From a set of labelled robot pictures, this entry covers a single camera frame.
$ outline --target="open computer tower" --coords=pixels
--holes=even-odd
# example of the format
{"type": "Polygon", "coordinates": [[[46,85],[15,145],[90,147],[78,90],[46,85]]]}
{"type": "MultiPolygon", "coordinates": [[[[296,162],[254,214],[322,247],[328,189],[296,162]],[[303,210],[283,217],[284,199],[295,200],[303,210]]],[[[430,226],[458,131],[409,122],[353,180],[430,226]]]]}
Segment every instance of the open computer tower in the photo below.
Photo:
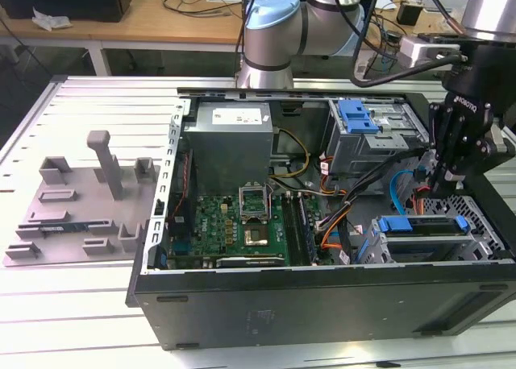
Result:
{"type": "Polygon", "coordinates": [[[454,335],[514,299],[493,186],[426,194],[423,95],[179,93],[130,287],[164,349],[454,335]]]}

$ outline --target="blue drive bracket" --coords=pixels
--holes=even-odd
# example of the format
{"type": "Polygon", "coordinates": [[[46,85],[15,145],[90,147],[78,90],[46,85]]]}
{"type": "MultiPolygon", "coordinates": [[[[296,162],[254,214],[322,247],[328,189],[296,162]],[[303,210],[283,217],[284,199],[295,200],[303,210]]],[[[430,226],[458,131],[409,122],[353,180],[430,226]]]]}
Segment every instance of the blue drive bracket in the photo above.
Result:
{"type": "Polygon", "coordinates": [[[457,224],[459,224],[459,228],[465,233],[467,234],[469,232],[469,223],[468,223],[468,220],[466,220],[466,218],[464,216],[457,216],[455,218],[455,221],[457,222],[457,224]]]}
{"type": "Polygon", "coordinates": [[[351,99],[339,101],[339,112],[347,124],[348,133],[376,134],[380,130],[372,122],[369,111],[361,101],[351,99]]]}
{"type": "Polygon", "coordinates": [[[404,216],[383,216],[378,220],[382,232],[411,232],[412,225],[404,216]]]}

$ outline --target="green circuit board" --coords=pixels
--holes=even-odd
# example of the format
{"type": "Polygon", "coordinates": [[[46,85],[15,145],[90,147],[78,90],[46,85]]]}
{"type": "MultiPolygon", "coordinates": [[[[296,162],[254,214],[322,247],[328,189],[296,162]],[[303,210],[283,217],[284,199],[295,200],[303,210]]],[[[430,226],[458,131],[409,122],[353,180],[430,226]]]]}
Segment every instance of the green circuit board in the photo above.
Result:
{"type": "MultiPolygon", "coordinates": [[[[259,209],[263,203],[251,200],[250,205],[259,209]]],[[[320,218],[317,200],[307,198],[305,206],[310,223],[314,223],[320,218]]],[[[196,256],[276,256],[284,258],[285,264],[289,265],[281,197],[272,196],[271,217],[264,225],[259,222],[242,224],[238,195],[199,197],[190,254],[196,256]],[[250,239],[250,234],[256,228],[266,229],[267,244],[249,246],[246,243],[246,239],[250,239]]]]}

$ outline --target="wooden desk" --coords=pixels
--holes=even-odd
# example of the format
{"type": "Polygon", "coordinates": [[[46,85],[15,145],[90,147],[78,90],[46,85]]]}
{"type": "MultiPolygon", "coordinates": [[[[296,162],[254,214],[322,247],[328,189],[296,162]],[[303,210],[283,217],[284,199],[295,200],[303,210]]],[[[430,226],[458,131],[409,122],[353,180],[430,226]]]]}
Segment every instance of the wooden desk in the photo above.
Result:
{"type": "MultiPolygon", "coordinates": [[[[170,5],[178,2],[172,0],[170,5]]],[[[220,6],[219,2],[197,2],[184,5],[182,10],[201,10],[220,6]]],[[[239,14],[239,5],[232,7],[239,14]]],[[[395,21],[397,10],[384,10],[387,19],[395,21]]],[[[443,31],[436,24],[440,14],[422,12],[415,27],[404,27],[408,33],[443,31]]],[[[238,38],[241,20],[234,15],[214,18],[194,18],[174,13],[161,4],[161,0],[132,0],[131,7],[119,23],[99,23],[73,20],[73,27],[51,32],[37,27],[30,19],[6,20],[10,29],[29,46],[86,48],[99,76],[110,75],[105,50],[150,49],[173,51],[232,52],[238,38]]],[[[396,29],[386,23],[387,29],[396,29]]],[[[368,37],[380,43],[380,32],[371,26],[368,37]]],[[[16,40],[0,27],[0,45],[17,45],[16,40]]]]}
{"type": "MultiPolygon", "coordinates": [[[[393,1],[396,3],[397,9],[377,10],[377,13],[396,23],[397,11],[399,9],[399,2],[401,0],[393,1]]],[[[407,25],[401,25],[400,27],[402,27],[409,35],[417,35],[419,33],[452,33],[452,30],[447,25],[445,25],[443,16],[440,13],[430,13],[426,12],[424,9],[419,15],[418,22],[415,26],[411,27],[407,25]]],[[[395,25],[387,22],[385,22],[385,28],[390,31],[400,31],[399,28],[397,28],[395,25]]],[[[376,26],[370,26],[368,38],[376,45],[380,44],[380,32],[376,26]]]]}

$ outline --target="yellow wire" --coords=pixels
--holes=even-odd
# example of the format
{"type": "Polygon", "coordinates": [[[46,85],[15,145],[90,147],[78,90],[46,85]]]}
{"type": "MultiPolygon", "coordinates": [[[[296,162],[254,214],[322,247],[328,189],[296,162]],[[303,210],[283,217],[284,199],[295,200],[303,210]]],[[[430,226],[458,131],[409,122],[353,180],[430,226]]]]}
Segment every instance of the yellow wire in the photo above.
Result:
{"type": "Polygon", "coordinates": [[[303,173],[308,168],[308,164],[310,162],[310,153],[308,152],[308,150],[306,150],[306,147],[303,144],[303,142],[301,142],[301,140],[299,140],[298,137],[296,137],[294,134],[292,134],[291,131],[288,131],[286,129],[279,129],[279,131],[284,131],[287,135],[290,136],[290,138],[292,138],[294,141],[299,143],[299,146],[301,146],[303,151],[305,152],[305,163],[303,164],[303,167],[301,169],[297,170],[296,172],[285,173],[285,174],[274,174],[270,177],[271,178],[295,177],[298,174],[303,173]]]}

